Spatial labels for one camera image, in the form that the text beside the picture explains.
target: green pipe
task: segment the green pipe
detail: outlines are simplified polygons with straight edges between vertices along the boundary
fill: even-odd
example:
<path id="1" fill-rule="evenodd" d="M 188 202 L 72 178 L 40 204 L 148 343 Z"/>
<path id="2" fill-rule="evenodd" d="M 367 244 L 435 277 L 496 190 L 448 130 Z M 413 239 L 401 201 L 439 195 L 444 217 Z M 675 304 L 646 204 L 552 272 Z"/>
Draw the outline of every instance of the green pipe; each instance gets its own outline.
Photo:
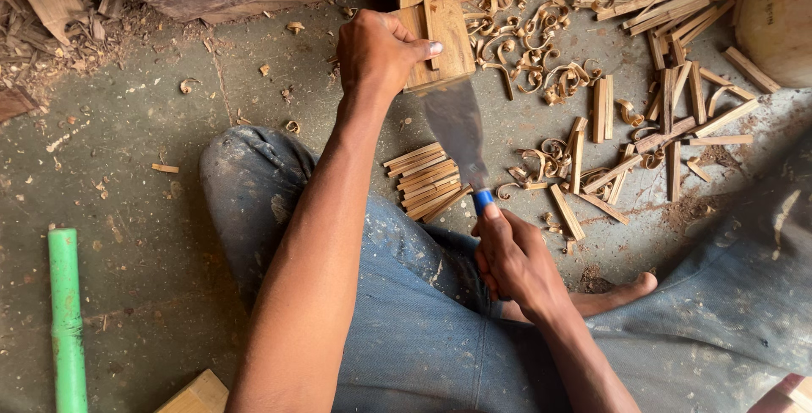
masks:
<path id="1" fill-rule="evenodd" d="M 85 349 L 82 347 L 82 316 L 79 294 L 79 260 L 76 255 L 76 229 L 48 231 L 50 254 L 51 345 L 57 413 L 87 413 Z"/>

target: blue jeans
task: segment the blue jeans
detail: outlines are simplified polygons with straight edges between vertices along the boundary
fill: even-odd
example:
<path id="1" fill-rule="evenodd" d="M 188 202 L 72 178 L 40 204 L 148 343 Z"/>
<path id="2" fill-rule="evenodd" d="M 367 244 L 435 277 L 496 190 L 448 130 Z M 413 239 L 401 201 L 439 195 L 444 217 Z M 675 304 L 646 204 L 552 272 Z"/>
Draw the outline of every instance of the blue jeans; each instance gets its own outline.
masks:
<path id="1" fill-rule="evenodd" d="M 644 411 L 746 411 L 789 372 L 812 375 L 812 137 L 794 151 L 655 292 L 586 319 Z M 317 160 L 247 126 L 200 158 L 249 311 Z M 570 410 L 540 332 L 488 300 L 475 239 L 415 223 L 374 193 L 363 238 L 333 411 Z"/>

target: hand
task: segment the hand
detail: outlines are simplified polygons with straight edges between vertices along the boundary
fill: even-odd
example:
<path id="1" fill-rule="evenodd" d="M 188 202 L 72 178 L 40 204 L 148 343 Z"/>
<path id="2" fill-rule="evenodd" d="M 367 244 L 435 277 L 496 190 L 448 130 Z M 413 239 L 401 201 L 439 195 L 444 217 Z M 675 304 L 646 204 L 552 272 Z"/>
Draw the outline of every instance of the hand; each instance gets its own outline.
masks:
<path id="1" fill-rule="evenodd" d="M 491 300 L 508 295 L 531 320 L 531 316 L 549 318 L 560 307 L 572 306 L 539 228 L 491 203 L 471 235 L 480 237 L 474 258 Z"/>
<path id="2" fill-rule="evenodd" d="M 440 42 L 415 38 L 394 15 L 361 10 L 339 29 L 341 86 L 345 94 L 374 91 L 388 105 L 406 85 L 411 68 L 441 52 Z"/>

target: left hand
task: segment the left hand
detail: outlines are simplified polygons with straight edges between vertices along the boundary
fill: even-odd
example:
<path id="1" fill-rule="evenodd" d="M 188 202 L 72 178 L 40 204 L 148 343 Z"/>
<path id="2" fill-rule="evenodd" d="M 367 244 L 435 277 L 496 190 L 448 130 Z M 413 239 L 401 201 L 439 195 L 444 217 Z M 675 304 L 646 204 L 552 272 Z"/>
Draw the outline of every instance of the left hand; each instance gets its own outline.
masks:
<path id="1" fill-rule="evenodd" d="M 417 39 L 394 15 L 361 10 L 339 29 L 341 86 L 345 94 L 375 92 L 388 105 L 411 67 L 441 52 L 440 42 Z"/>

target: dirty floor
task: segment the dirty floor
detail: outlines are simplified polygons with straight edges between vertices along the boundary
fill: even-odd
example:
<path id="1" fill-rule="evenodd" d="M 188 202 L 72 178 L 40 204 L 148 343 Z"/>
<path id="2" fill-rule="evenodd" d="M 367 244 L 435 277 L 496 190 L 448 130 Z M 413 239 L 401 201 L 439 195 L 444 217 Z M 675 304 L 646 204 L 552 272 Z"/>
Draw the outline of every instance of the dirty floor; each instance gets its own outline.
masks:
<path id="1" fill-rule="evenodd" d="M 524 14 L 541 2 L 531 0 Z M 340 3 L 395 9 L 391 0 Z M 556 33 L 560 63 L 597 59 L 604 74 L 614 75 L 614 96 L 644 111 L 651 74 L 644 37 L 628 37 L 616 22 L 596 23 L 593 16 L 574 12 L 568 31 Z M 305 30 L 293 35 L 285 29 L 289 21 L 300 21 Z M 269 127 L 296 120 L 298 137 L 321 150 L 342 95 L 327 59 L 344 21 L 342 8 L 328 3 L 186 33 L 184 25 L 164 19 L 162 30 L 132 38 L 123 69 L 112 63 L 89 77 L 66 75 L 49 87 L 48 114 L 20 116 L 0 127 L 0 411 L 54 410 L 44 238 L 49 223 L 79 231 L 91 411 L 152 411 L 207 367 L 230 385 L 248 318 L 203 201 L 198 155 L 209 138 L 240 118 Z M 203 45 L 208 36 L 211 52 Z M 689 58 L 760 94 L 720 56 L 732 40 L 732 29 L 716 24 L 694 41 Z M 508 55 L 508 61 L 518 58 Z M 265 77 L 258 70 L 263 64 L 269 66 Z M 187 78 L 200 83 L 190 83 L 192 91 L 184 95 L 178 84 Z M 472 81 L 494 185 L 511 180 L 507 167 L 521 164 L 516 148 L 566 138 L 574 117 L 587 116 L 591 103 L 588 91 L 555 107 L 517 91 L 509 102 L 494 69 L 477 72 Z M 281 92 L 290 87 L 288 103 Z M 567 256 L 561 237 L 547 237 L 564 281 L 577 289 L 588 264 L 597 264 L 600 276 L 613 283 L 652 268 L 661 278 L 669 272 L 731 198 L 812 125 L 809 90 L 782 89 L 760 100 L 751 116 L 719 132 L 753 133 L 753 145 L 683 148 L 683 159 L 702 156 L 714 179 L 705 183 L 683 168 L 681 202 L 666 201 L 663 168 L 635 170 L 626 179 L 617 207 L 631 219 L 629 226 L 571 200 L 586 239 Z M 684 103 L 680 110 L 678 116 L 687 115 Z M 76 122 L 59 123 L 68 116 Z M 40 118 L 44 123 L 35 124 Z M 401 130 L 406 118 L 412 122 Z M 614 165 L 630 131 L 618 120 L 614 140 L 587 140 L 584 167 Z M 398 96 L 376 162 L 432 141 L 415 97 Z M 151 169 L 162 160 L 180 172 Z M 371 187 L 399 198 L 394 180 L 378 165 Z M 513 192 L 501 205 L 539 227 L 547 211 L 560 220 L 545 190 Z M 435 223 L 469 231 L 474 219 L 465 212 L 457 203 Z"/>

